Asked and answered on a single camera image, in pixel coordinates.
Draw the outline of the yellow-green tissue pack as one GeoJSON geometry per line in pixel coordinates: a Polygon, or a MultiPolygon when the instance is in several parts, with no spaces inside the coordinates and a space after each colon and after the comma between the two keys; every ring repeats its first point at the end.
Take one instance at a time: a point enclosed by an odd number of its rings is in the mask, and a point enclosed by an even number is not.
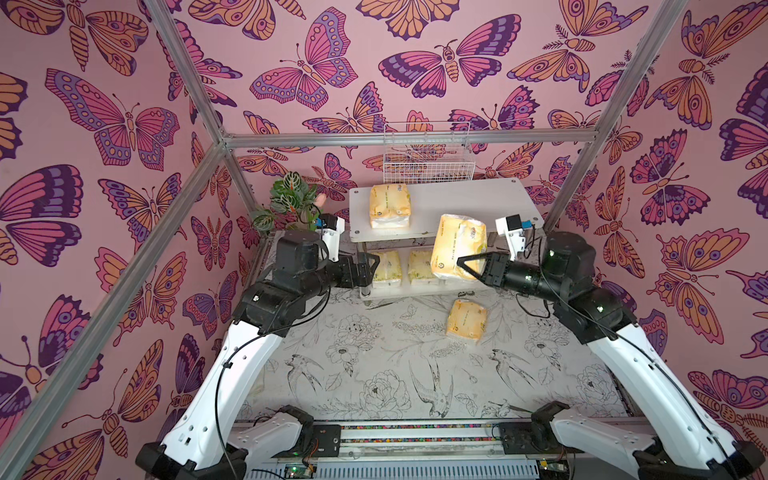
{"type": "Polygon", "coordinates": [[[377,251],[379,265],[375,269],[372,286],[374,288],[400,287],[403,273],[399,252],[397,250],[377,251]]]}
{"type": "Polygon", "coordinates": [[[408,279],[411,285],[435,285],[439,283],[431,267],[432,251],[414,249],[409,253],[408,279]]]}

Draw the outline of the orange tissue pack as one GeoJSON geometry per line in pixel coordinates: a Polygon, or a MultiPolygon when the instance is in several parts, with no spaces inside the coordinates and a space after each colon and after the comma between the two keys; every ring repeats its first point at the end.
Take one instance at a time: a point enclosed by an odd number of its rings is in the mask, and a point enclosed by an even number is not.
{"type": "Polygon", "coordinates": [[[407,228],[411,214],[411,196],[407,184],[383,184],[371,188],[369,220],[373,229],[407,228]]]}
{"type": "Polygon", "coordinates": [[[488,310],[475,302],[457,299],[446,320],[446,334],[477,343],[484,335],[488,310]]]}
{"type": "Polygon", "coordinates": [[[486,251],[487,229],[483,222],[466,216],[443,214],[432,251],[432,271],[436,277],[446,281],[474,281],[471,275],[456,265],[456,260],[486,251]]]}

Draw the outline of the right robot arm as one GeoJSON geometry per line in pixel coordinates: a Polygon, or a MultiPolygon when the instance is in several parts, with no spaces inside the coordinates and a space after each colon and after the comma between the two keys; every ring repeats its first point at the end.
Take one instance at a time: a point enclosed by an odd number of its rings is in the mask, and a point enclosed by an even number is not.
{"type": "Polygon", "coordinates": [[[555,232],[538,265],[510,254],[460,257],[481,283],[548,301],[556,319],[599,357],[653,429],[636,434],[576,414],[552,401],[531,416],[542,448],[560,445],[596,457],[635,479],[746,479],[765,463],[753,442],[736,439],[684,388],[611,291],[593,282],[595,249],[583,237],[555,232]]]}

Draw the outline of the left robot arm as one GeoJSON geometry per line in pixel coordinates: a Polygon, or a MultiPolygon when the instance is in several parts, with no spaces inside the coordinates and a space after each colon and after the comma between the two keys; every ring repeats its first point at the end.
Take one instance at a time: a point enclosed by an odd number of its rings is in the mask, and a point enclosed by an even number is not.
{"type": "Polygon", "coordinates": [[[326,307],[332,289],[371,286],[376,254],[348,254],[329,230],[286,232],[275,260],[242,294],[213,367],[162,440],[145,444],[137,466],[156,479],[243,479],[256,465],[295,448],[310,420],[281,409],[235,434],[237,414],[291,328],[326,307]]]}

